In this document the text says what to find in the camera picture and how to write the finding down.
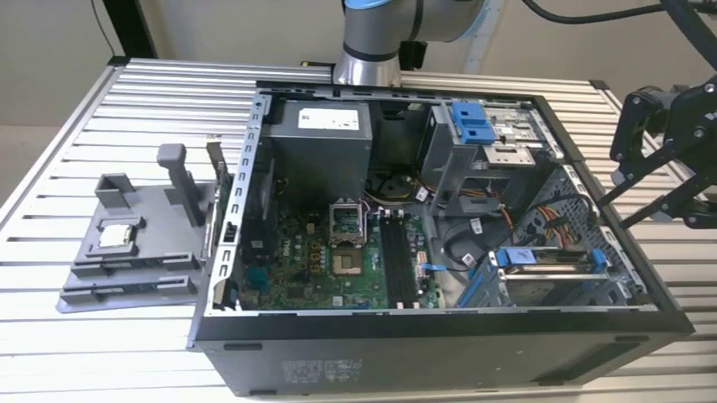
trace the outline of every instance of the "gray 3d printed holder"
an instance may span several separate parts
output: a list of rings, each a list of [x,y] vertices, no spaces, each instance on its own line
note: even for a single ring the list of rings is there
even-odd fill
[[[205,259],[213,183],[194,184],[182,144],[162,144],[156,162],[170,186],[133,187],[100,177],[100,200],[58,296],[62,313],[192,303]]]

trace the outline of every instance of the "metal workbench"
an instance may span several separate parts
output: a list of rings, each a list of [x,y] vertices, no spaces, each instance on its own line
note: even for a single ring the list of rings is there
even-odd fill
[[[190,306],[62,316],[54,302],[93,213],[100,174],[125,172],[137,185],[168,183],[165,170],[154,163],[156,147],[181,142],[193,177],[208,181],[213,173],[205,138],[221,137],[225,157],[234,163],[257,79],[327,82],[329,72],[157,60],[132,60],[102,72],[0,210],[0,394],[11,394],[0,395],[0,400],[237,401],[205,356],[184,351]],[[619,104],[608,92],[586,81],[416,72],[404,73],[403,83],[415,88],[542,95],[595,177],[610,187],[615,164],[607,155]],[[680,176],[674,169],[651,175],[618,199],[618,211],[634,212],[675,186]],[[632,234],[688,312],[696,328],[688,339],[580,389],[416,392],[372,398],[715,401],[717,230],[690,230],[680,222],[644,222]]]

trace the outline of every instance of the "ram slot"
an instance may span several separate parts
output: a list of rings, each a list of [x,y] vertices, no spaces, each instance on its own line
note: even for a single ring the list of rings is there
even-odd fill
[[[417,291],[405,228],[399,218],[380,219],[380,249],[389,306],[413,308],[417,302]]]

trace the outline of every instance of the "white wall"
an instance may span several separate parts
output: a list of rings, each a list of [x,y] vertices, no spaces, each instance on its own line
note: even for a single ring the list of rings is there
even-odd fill
[[[109,56],[89,0],[0,0],[0,124],[60,125]]]
[[[149,28],[164,26],[164,50],[176,59],[297,65],[340,56],[340,0],[144,0],[142,5],[156,10]],[[431,44],[423,68],[460,71],[468,45]]]
[[[559,25],[539,18],[519,0],[505,10],[483,63],[483,74],[604,80],[619,97],[642,86],[668,90],[714,74],[666,13],[590,25]],[[604,13],[650,0],[539,0],[563,15]],[[706,20],[710,28],[717,21]]]

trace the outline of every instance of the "green circuit board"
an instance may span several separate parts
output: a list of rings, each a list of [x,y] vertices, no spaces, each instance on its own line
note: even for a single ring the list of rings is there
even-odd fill
[[[367,216],[361,248],[343,244],[331,247],[327,214],[284,212],[278,223],[268,286],[264,290],[242,290],[241,305],[257,310],[388,308],[377,216]],[[405,229],[415,267],[417,252],[428,253],[417,217],[407,220]],[[432,281],[428,289],[431,292],[420,298],[421,307],[436,306]]]

